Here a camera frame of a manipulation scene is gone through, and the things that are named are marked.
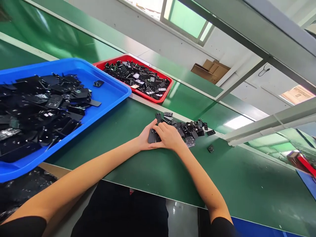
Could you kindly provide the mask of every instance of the red container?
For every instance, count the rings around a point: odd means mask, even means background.
[[[170,81],[170,84],[166,90],[166,92],[164,93],[164,95],[160,98],[160,100],[156,100],[146,94],[144,94],[143,92],[139,91],[139,90],[136,90],[134,88],[131,88],[132,89],[132,92],[146,98],[147,100],[150,100],[151,102],[154,102],[154,103],[161,103],[161,102],[164,102],[165,98],[167,97],[167,94],[169,93],[170,89],[171,89],[171,86],[173,84],[173,80],[166,76],[165,74],[162,74],[161,72],[158,72],[156,71],[155,69],[152,69],[151,67],[149,67],[148,65],[144,64],[143,62],[141,61],[138,61],[137,59],[133,58],[132,56],[130,55],[127,55],[127,54],[124,54],[122,56],[119,56],[117,58],[112,58],[112,59],[107,59],[107,60],[104,60],[104,61],[100,61],[100,62],[97,62],[97,63],[94,63],[93,65],[96,66],[98,69],[101,69],[103,70],[104,69],[104,66],[106,63],[109,63],[109,64],[112,64],[112,63],[116,63],[118,60],[122,61],[122,62],[126,62],[126,61],[133,61],[134,63],[138,63],[139,65],[142,65],[142,66],[146,66],[147,68],[149,68],[150,71],[152,72],[155,72],[157,73],[157,76],[161,77],[161,78],[166,78],[168,81]]]

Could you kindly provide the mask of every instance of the black shirt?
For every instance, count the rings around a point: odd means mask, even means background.
[[[110,182],[99,182],[89,204],[75,224],[71,237],[168,236],[166,199]],[[46,228],[42,217],[28,216],[0,225],[0,237],[41,237]],[[236,237],[233,224],[217,217],[210,237]]]
[[[102,223],[96,223],[98,226],[103,226]],[[211,236],[210,237],[236,237],[235,227],[227,219],[223,217],[217,217],[211,224]],[[19,219],[12,220],[3,225],[0,225],[0,236],[1,237],[41,237],[46,228],[46,221],[42,217],[22,217]],[[102,232],[99,232],[98,236],[119,236],[119,235],[108,235],[106,228],[102,228]],[[133,229],[126,229],[129,235],[133,236]],[[157,231],[152,229],[150,233],[143,233],[141,236],[156,236]],[[91,235],[91,229],[84,229],[83,232],[79,233],[74,231],[72,237],[79,236],[96,236]]]

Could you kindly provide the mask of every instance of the forearm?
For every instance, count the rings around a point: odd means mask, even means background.
[[[47,221],[62,206],[76,198],[115,167],[139,152],[136,139],[104,153],[74,169],[23,204],[6,222],[27,215],[42,216]]]
[[[221,210],[221,212],[224,212],[225,217],[231,221],[230,214],[223,196],[211,178],[193,156],[189,148],[184,146],[181,149],[176,150],[176,153],[190,173],[199,195],[210,212],[210,216],[212,212],[214,213],[217,210]]]

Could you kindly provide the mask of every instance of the person's left hand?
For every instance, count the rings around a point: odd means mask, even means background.
[[[144,128],[144,130],[141,132],[141,134],[138,137],[136,137],[137,146],[139,146],[140,150],[152,150],[152,149],[155,149],[153,147],[149,147],[148,136],[149,136],[150,129],[152,129],[152,127],[154,125],[156,125],[156,123],[157,123],[157,119],[154,119],[153,122],[148,124]]]

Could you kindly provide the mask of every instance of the blue surface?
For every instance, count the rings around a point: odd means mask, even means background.
[[[245,221],[239,218],[231,218],[240,237],[301,237],[271,227]]]
[[[314,179],[312,178],[311,175],[305,172],[302,172],[299,170],[296,170],[296,171],[316,201],[316,183]]]
[[[51,75],[52,72],[56,74],[77,74],[82,84],[92,90],[92,99],[100,101],[102,104],[99,107],[92,106],[88,108],[82,119],[83,125],[48,151],[46,151],[47,147],[42,147],[40,150],[13,163],[0,161],[0,182],[15,179],[35,168],[132,93],[131,89],[119,80],[82,59],[74,58],[2,70],[0,71],[0,81],[11,84],[16,79],[34,76],[35,74],[39,76]],[[99,88],[94,87],[93,82],[97,80],[102,80],[105,83]]]

